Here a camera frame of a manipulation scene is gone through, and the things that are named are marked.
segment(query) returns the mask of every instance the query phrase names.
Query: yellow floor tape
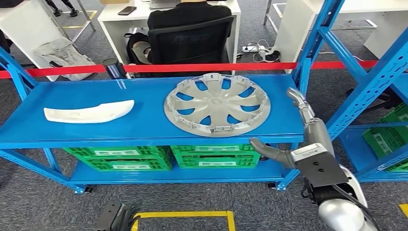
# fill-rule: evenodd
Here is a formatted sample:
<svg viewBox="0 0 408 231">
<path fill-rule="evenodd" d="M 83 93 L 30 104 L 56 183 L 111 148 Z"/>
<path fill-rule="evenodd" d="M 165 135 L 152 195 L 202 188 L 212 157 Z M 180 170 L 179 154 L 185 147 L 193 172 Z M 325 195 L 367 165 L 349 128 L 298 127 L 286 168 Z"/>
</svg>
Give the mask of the yellow floor tape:
<svg viewBox="0 0 408 231">
<path fill-rule="evenodd" d="M 408 218 L 408 204 L 399 205 L 399 207 L 401 208 L 401 210 L 405 214 L 405 216 L 407 216 L 407 218 Z"/>
<path fill-rule="evenodd" d="M 191 212 L 150 212 L 137 213 L 141 218 L 191 218 L 191 217 L 226 217 L 228 231 L 235 231 L 234 214 L 232 211 L 191 211 Z M 132 226 L 131 231 L 138 231 L 139 221 Z"/>
<path fill-rule="evenodd" d="M 90 16 L 89 16 L 89 19 L 92 20 L 92 18 L 95 17 L 96 12 L 98 12 L 98 11 L 87 11 L 87 12 L 91 12 L 91 14 L 90 14 Z M 85 24 L 82 25 L 82 26 L 63 26 L 63 28 L 64 28 L 64 29 L 83 28 L 83 27 L 85 26 Z"/>
</svg>

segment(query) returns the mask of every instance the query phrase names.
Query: blue metal shelf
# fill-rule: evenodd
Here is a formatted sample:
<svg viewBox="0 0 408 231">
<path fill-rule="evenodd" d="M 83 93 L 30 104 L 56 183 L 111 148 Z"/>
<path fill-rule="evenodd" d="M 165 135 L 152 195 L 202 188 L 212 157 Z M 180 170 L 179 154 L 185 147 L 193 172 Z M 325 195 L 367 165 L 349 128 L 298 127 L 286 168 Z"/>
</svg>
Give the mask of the blue metal shelf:
<svg viewBox="0 0 408 231">
<path fill-rule="evenodd" d="M 127 79 L 126 89 L 115 80 L 38 83 L 0 129 L 0 149 L 56 148 L 127 145 L 189 145 L 248 143 L 251 137 L 264 142 L 303 140 L 298 109 L 286 96 L 295 87 L 291 75 L 250 75 L 271 101 L 268 119 L 241 136 L 206 138 L 180 130 L 163 112 L 167 94 L 184 78 Z M 100 124 L 65 124 L 46 120 L 44 107 L 75 109 L 100 103 L 135 100 L 126 116 Z"/>
<path fill-rule="evenodd" d="M 256 168 L 181 169 L 171 171 L 96 171 L 78 161 L 71 176 L 72 184 L 154 184 L 154 183 L 211 183 L 211 182 L 269 182 L 284 179 L 282 164 L 259 161 Z"/>
<path fill-rule="evenodd" d="M 126 89 L 121 89 L 114 80 L 37 83 L 0 48 L 0 66 L 10 72 L 22 99 L 21 105 L 0 128 L 0 156 L 70 187 L 76 193 L 83 193 L 87 184 L 164 182 L 280 181 L 277 189 L 284 190 L 299 171 L 283 169 L 273 161 L 261 162 L 255 169 L 175 167 L 170 172 L 126 173 L 98 172 L 79 162 L 72 177 L 68 178 L 61 174 L 50 148 L 247 143 L 250 137 L 258 137 L 269 143 L 289 142 L 297 146 L 296 143 L 303 140 L 303 124 L 285 92 L 288 87 L 297 87 L 306 93 L 310 67 L 326 41 L 358 82 L 355 90 L 327 123 L 331 138 L 340 135 L 347 155 L 357 170 L 356 177 L 362 182 L 408 180 L 408 174 L 384 171 L 408 157 L 408 145 L 378 160 L 361 137 L 363 129 L 344 131 L 389 86 L 404 101 L 408 101 L 407 75 L 400 76 L 408 66 L 408 29 L 367 73 L 330 31 L 344 1 L 324 1 L 293 75 L 248 76 L 268 94 L 272 109 L 260 127 L 237 137 L 199 137 L 176 128 L 167 120 L 163 113 L 164 98 L 184 78 L 124 80 Z M 44 107 L 75 109 L 130 99 L 134 99 L 136 104 L 129 114 L 103 124 L 54 123 L 47 121 L 43 115 Z M 50 167 L 11 150 L 13 148 L 43 148 Z"/>
<path fill-rule="evenodd" d="M 367 128 L 346 129 L 338 136 L 356 172 L 377 161 L 377 156 L 363 138 Z"/>
<path fill-rule="evenodd" d="M 363 138 L 367 128 L 346 129 L 338 137 L 348 158 L 356 170 L 360 182 L 406 181 L 408 172 L 386 172 L 385 169 L 408 158 L 408 144 L 392 154 L 378 159 Z"/>
</svg>

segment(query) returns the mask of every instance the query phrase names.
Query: power strip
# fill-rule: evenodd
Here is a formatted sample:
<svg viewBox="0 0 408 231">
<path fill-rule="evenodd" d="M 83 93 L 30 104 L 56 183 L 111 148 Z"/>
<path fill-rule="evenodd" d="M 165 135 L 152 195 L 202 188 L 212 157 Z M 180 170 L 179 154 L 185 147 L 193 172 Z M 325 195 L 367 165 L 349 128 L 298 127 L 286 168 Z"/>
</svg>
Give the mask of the power strip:
<svg viewBox="0 0 408 231">
<path fill-rule="evenodd" d="M 242 52 L 244 53 L 259 52 L 261 50 L 265 50 L 265 46 L 244 46 L 242 47 Z"/>
</svg>

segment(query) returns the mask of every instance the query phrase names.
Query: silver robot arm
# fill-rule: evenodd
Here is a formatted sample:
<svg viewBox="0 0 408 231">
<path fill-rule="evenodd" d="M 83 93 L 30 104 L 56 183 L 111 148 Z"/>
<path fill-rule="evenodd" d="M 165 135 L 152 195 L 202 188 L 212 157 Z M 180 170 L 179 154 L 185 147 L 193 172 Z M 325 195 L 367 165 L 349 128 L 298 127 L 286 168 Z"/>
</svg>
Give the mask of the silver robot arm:
<svg viewBox="0 0 408 231">
<path fill-rule="evenodd" d="M 301 171 L 308 191 L 304 197 L 319 206 L 319 216 L 327 230 L 379 230 L 367 209 L 366 199 L 356 177 L 337 163 L 324 122 L 315 117 L 311 106 L 299 91 L 289 88 L 287 95 L 293 99 L 294 106 L 299 108 L 305 126 L 303 146 L 294 151 L 283 151 L 266 146 L 257 138 L 251 138 L 250 143 L 263 156 L 281 162 L 287 168 Z"/>
</svg>

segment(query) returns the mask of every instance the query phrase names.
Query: green plastic crate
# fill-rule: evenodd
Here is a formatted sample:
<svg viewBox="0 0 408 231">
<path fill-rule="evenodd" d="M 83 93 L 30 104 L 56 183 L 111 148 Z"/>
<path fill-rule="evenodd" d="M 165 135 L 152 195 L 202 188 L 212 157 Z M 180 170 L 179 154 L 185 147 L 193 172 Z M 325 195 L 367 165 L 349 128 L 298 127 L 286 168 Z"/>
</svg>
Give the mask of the green plastic crate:
<svg viewBox="0 0 408 231">
<path fill-rule="evenodd" d="M 77 158 L 104 159 L 105 157 L 121 158 L 123 156 L 158 158 L 166 153 L 168 146 L 90 147 L 63 149 Z"/>
<path fill-rule="evenodd" d="M 180 168 L 254 168 L 260 154 L 250 153 L 174 153 Z"/>
<path fill-rule="evenodd" d="M 249 152 L 253 153 L 254 147 L 250 144 L 232 144 L 232 145 L 179 145 L 171 146 L 173 153 L 230 153 L 230 152 Z"/>
<path fill-rule="evenodd" d="M 106 156 L 104 159 L 78 159 L 90 167 L 99 171 L 170 171 L 172 168 L 171 150 L 167 149 L 164 154 L 156 158 L 140 156 Z"/>
<path fill-rule="evenodd" d="M 402 103 L 382 118 L 379 123 L 407 121 L 408 106 L 405 103 Z M 373 149 L 377 157 L 383 158 L 408 143 L 408 126 L 370 128 L 363 133 L 363 137 Z M 386 171 L 408 171 L 408 160 L 404 160 L 388 167 Z"/>
</svg>

